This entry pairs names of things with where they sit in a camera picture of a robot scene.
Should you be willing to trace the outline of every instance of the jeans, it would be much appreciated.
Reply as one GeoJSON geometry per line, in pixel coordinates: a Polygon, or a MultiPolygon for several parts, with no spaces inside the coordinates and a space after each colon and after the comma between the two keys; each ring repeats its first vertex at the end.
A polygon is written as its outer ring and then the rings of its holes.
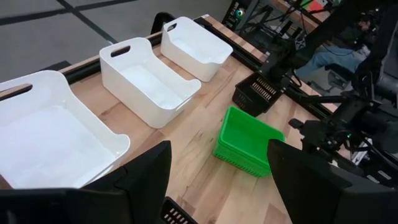
{"type": "Polygon", "coordinates": [[[306,65],[296,70],[296,74],[299,77],[310,75],[315,70],[333,63],[354,73],[358,65],[364,60],[361,55],[351,49],[342,49],[336,46],[327,47],[332,53],[324,47],[320,47],[306,65]]]}

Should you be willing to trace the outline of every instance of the white plastic bin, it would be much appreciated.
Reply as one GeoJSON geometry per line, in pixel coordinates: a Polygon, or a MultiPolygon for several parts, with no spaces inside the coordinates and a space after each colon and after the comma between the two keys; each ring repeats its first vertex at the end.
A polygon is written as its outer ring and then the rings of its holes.
{"type": "Polygon", "coordinates": [[[152,128],[163,128],[200,89],[159,60],[149,40],[134,38],[99,52],[103,85],[152,128]],[[127,52],[115,56],[123,49],[127,52]]]}
{"type": "Polygon", "coordinates": [[[14,189],[80,188],[117,168],[130,146],[70,90],[59,72],[0,83],[32,89],[0,101],[0,174],[14,189]]]}
{"type": "Polygon", "coordinates": [[[179,17],[163,26],[162,54],[203,82],[213,78],[232,51],[189,18],[179,17]]]}

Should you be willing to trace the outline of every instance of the basket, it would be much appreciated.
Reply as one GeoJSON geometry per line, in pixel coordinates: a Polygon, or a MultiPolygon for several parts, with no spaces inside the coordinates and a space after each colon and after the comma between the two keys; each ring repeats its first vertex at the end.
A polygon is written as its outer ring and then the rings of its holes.
{"type": "Polygon", "coordinates": [[[285,140],[279,130],[230,106],[224,117],[213,155],[255,177],[271,174],[267,159],[268,141],[285,140]]]}
{"type": "Polygon", "coordinates": [[[13,189],[80,188],[119,166],[130,146],[72,93],[59,72],[0,83],[0,174],[13,189]]]}
{"type": "Polygon", "coordinates": [[[166,197],[164,200],[160,218],[164,221],[164,223],[170,224],[198,224],[170,197],[166,197]]]}
{"type": "Polygon", "coordinates": [[[149,40],[134,38],[99,52],[103,85],[152,128],[163,128],[200,89],[158,59],[149,40]]]}
{"type": "Polygon", "coordinates": [[[232,100],[243,111],[256,117],[267,112],[280,96],[281,91],[255,72],[236,85],[232,100]]]}
{"type": "Polygon", "coordinates": [[[179,17],[163,26],[160,51],[201,81],[208,82],[233,49],[191,19],[179,17]]]}

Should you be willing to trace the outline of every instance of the black floor line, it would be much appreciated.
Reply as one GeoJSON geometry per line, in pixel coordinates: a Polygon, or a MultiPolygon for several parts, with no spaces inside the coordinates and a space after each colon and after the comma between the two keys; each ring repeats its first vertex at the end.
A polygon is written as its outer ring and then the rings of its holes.
{"type": "Polygon", "coordinates": [[[84,10],[97,9],[97,8],[101,8],[101,7],[113,6],[116,4],[133,2],[133,1],[137,1],[137,0],[109,0],[106,2],[98,2],[98,3],[87,4],[87,5],[76,6],[76,7],[73,7],[69,3],[67,3],[71,7],[66,8],[64,6],[64,9],[56,9],[56,10],[47,11],[47,12],[35,12],[35,13],[31,13],[31,14],[26,14],[26,15],[9,16],[9,17],[0,18],[0,26],[8,25],[8,24],[15,24],[18,22],[26,22],[26,21],[31,21],[31,20],[35,20],[35,19],[43,19],[46,17],[56,16],[59,14],[73,13],[72,9],[80,12],[80,11],[84,11],[84,10]]]}
{"type": "Polygon", "coordinates": [[[75,15],[79,20],[84,22],[88,27],[92,28],[97,34],[105,38],[108,42],[111,44],[115,44],[118,41],[111,37],[107,32],[105,32],[103,29],[101,29],[99,26],[97,26],[93,21],[89,20],[87,17],[85,17],[80,11],[75,9],[72,5],[66,2],[66,0],[57,0],[59,4],[61,4],[66,10],[70,11],[73,15],[75,15]]]}
{"type": "Polygon", "coordinates": [[[65,14],[68,12],[69,11],[66,9],[57,9],[57,10],[48,11],[48,12],[38,12],[38,13],[33,13],[33,14],[0,18],[0,26],[8,25],[8,24],[15,24],[18,22],[31,21],[31,20],[35,20],[35,19],[43,19],[46,17],[56,16],[59,14],[65,14]]]}
{"type": "Polygon", "coordinates": [[[127,3],[127,2],[133,2],[137,0],[110,0],[106,2],[97,2],[93,4],[87,4],[87,5],[82,5],[82,6],[75,6],[75,9],[77,11],[84,11],[84,10],[90,10],[90,9],[97,9],[101,7],[106,7],[106,6],[113,6],[115,4],[121,4],[121,3],[127,3]]]}

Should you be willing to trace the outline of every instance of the wooden table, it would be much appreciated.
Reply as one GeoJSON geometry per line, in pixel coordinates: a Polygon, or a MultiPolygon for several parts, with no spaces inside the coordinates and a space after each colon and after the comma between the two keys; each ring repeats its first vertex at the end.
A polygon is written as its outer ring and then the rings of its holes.
{"type": "MultiPolygon", "coordinates": [[[[212,17],[206,20],[257,58],[264,55],[212,17]]],[[[158,58],[185,79],[194,77],[160,54],[158,58]]],[[[88,63],[95,58],[62,70],[88,63]]],[[[167,195],[176,200],[198,223],[285,224],[290,218],[271,176],[255,178],[212,155],[223,116],[230,105],[235,84],[252,71],[235,58],[227,59],[216,76],[194,97],[192,104],[162,129],[148,127],[101,83],[97,73],[71,85],[76,96],[115,133],[131,138],[125,162],[163,140],[172,143],[172,169],[167,195]]],[[[303,85],[303,91],[316,93],[303,85]]],[[[292,118],[315,119],[287,96],[282,96],[261,121],[284,132],[286,143],[301,148],[300,133],[288,125],[292,118]]]]}
{"type": "MultiPolygon", "coordinates": [[[[269,0],[269,3],[278,8],[282,12],[286,12],[290,8],[290,4],[287,3],[285,0],[269,0]]],[[[323,22],[330,16],[330,13],[327,11],[319,12],[313,14],[313,16],[317,18],[319,21],[323,22]]],[[[295,11],[291,13],[289,17],[294,21],[297,21],[298,23],[301,23],[302,21],[300,11],[295,11]]],[[[307,32],[311,32],[318,27],[318,24],[313,20],[311,20],[310,18],[308,18],[307,16],[303,16],[303,18],[304,18],[305,30],[307,32]]]]}

